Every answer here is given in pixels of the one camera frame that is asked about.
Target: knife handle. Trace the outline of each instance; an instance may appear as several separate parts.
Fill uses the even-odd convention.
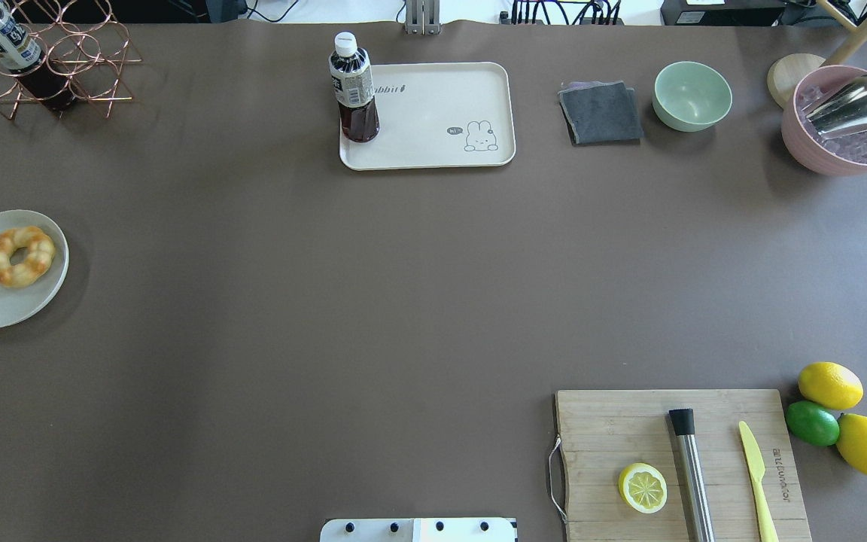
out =
[[[758,511],[758,533],[761,535],[761,542],[778,542],[778,533],[774,531],[774,521],[771,520],[771,511],[768,510],[768,499],[765,498],[761,480],[753,478],[751,488],[754,489],[754,507]]]

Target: wooden disc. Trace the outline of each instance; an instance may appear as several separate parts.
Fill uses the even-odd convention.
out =
[[[824,58],[809,53],[795,53],[775,61],[768,69],[768,92],[774,102],[784,109],[802,77],[818,69],[822,62]]]

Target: metal muddler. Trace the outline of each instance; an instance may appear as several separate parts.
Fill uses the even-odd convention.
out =
[[[677,436],[681,462],[681,483],[688,488],[688,507],[694,525],[696,542],[715,542],[715,529],[711,525],[711,510],[708,496],[704,493],[704,478],[701,476],[701,456],[695,442],[695,411],[682,408],[668,411],[674,435]]]
[[[850,80],[832,97],[805,112],[805,119],[823,139],[867,130],[867,75]]]

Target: black muddler tip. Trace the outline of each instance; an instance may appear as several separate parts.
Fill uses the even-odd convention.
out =
[[[695,434],[695,410],[690,408],[679,408],[668,411],[668,416],[671,416],[671,425],[674,426],[674,434],[694,435]]]

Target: folded towel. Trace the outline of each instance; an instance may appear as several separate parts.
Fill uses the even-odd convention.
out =
[[[634,89],[623,81],[573,82],[558,92],[575,145],[640,139],[644,131],[637,116]]]

